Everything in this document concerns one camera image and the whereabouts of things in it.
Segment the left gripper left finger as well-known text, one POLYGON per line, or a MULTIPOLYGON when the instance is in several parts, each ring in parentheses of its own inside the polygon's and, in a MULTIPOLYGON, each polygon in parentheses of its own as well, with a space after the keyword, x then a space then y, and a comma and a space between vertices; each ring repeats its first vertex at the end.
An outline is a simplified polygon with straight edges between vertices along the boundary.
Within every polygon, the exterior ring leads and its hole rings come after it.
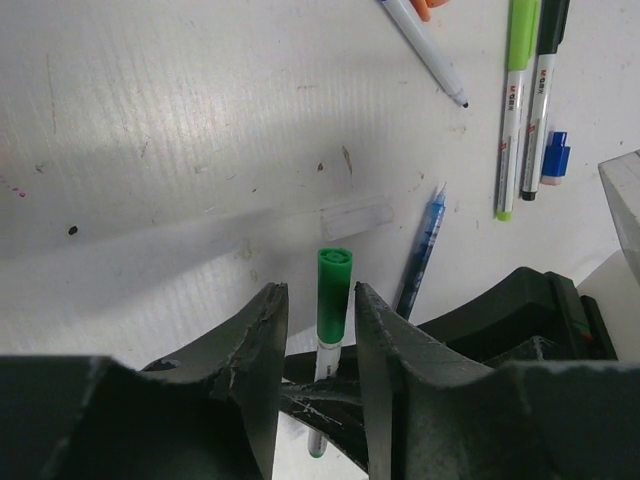
POLYGON ((289 299, 236 315, 136 370, 102 355, 1 359, 5 479, 268 479, 289 299))

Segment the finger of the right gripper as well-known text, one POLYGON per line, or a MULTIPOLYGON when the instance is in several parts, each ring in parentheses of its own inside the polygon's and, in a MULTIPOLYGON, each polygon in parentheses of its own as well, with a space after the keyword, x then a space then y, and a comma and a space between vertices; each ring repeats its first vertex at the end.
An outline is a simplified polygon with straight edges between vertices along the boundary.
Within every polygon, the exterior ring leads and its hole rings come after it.
POLYGON ((596 300, 564 276, 528 267, 418 328, 493 368, 508 361, 618 358, 596 300))
POLYGON ((369 469, 358 380, 282 383, 280 411, 317 430, 362 470, 369 469))

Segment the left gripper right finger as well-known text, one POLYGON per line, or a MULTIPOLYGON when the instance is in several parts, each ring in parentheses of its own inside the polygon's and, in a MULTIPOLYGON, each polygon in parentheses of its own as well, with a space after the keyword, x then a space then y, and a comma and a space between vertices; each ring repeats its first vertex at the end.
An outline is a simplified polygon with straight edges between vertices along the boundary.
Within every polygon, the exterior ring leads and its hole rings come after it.
POLYGON ((355 288, 373 479, 635 479, 639 367, 477 363, 355 288))

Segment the blue gel pen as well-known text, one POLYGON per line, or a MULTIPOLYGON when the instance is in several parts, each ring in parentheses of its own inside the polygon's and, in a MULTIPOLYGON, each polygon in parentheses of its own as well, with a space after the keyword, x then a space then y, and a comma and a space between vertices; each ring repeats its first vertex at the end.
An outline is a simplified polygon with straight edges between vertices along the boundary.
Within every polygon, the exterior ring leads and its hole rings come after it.
POLYGON ((408 320, 413 310, 446 210, 446 185, 428 200, 411 246, 395 300, 395 312, 408 320))

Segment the white pen dark green end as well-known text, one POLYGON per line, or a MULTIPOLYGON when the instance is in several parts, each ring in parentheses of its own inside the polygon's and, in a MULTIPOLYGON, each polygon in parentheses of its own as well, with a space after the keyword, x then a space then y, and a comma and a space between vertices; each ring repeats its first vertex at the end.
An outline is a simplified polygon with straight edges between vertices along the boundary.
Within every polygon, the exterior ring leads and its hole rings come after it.
POLYGON ((337 374, 341 357, 342 341, 337 344, 325 344, 317 336, 314 381, 327 380, 337 374))

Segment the clear pen cap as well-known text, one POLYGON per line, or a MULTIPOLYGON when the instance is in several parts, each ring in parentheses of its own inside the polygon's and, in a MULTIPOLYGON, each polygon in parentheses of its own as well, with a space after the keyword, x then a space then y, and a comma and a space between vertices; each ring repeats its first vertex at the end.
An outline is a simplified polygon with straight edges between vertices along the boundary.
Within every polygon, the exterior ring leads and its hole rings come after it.
POLYGON ((387 200, 374 197, 322 209, 320 230, 325 240, 335 241, 373 230, 393 218, 394 211, 387 200))

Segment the white pen light green end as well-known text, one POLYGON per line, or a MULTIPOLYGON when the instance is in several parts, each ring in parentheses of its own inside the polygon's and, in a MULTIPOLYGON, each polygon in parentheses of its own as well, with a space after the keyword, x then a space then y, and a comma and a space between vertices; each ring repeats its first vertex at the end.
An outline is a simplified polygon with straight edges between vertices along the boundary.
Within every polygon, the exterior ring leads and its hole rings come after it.
POLYGON ((508 71, 506 67, 495 210, 495 217, 499 221, 511 219, 517 195, 521 165, 520 136, 524 112, 524 88, 528 68, 521 71, 508 71))

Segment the white pen black end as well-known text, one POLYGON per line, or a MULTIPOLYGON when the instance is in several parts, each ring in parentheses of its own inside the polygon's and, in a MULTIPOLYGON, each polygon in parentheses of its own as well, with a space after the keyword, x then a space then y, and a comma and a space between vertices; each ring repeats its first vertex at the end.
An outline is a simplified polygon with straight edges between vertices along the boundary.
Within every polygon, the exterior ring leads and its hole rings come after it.
POLYGON ((536 68, 527 131, 527 150, 524 156, 524 178, 521 187, 521 198, 524 201, 534 201, 539 188, 546 148, 546 127, 556 56, 557 53, 540 56, 536 53, 536 68))

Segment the dark green pen cap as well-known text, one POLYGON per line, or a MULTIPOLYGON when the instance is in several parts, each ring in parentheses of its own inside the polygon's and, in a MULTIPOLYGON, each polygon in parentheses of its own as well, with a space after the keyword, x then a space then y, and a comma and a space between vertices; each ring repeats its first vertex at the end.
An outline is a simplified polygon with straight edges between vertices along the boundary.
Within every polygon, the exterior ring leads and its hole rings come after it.
POLYGON ((321 342, 337 344, 344 336, 353 256, 343 248, 323 248, 317 260, 316 332, 321 342))

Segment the black pen cap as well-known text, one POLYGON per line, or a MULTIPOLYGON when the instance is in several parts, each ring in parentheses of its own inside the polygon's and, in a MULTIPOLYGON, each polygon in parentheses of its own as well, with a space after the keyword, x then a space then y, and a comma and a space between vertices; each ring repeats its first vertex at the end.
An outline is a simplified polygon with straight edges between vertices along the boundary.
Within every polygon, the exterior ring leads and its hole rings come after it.
POLYGON ((543 0, 536 53, 556 54, 564 38, 570 0, 543 0))

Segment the light green pen cap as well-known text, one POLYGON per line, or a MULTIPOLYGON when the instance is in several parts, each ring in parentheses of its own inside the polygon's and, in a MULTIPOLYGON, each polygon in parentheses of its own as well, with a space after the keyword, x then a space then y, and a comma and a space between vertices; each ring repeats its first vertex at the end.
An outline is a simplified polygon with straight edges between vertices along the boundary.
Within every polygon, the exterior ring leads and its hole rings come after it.
POLYGON ((528 68, 536 47, 540 0, 512 0, 509 15, 508 71, 528 68))

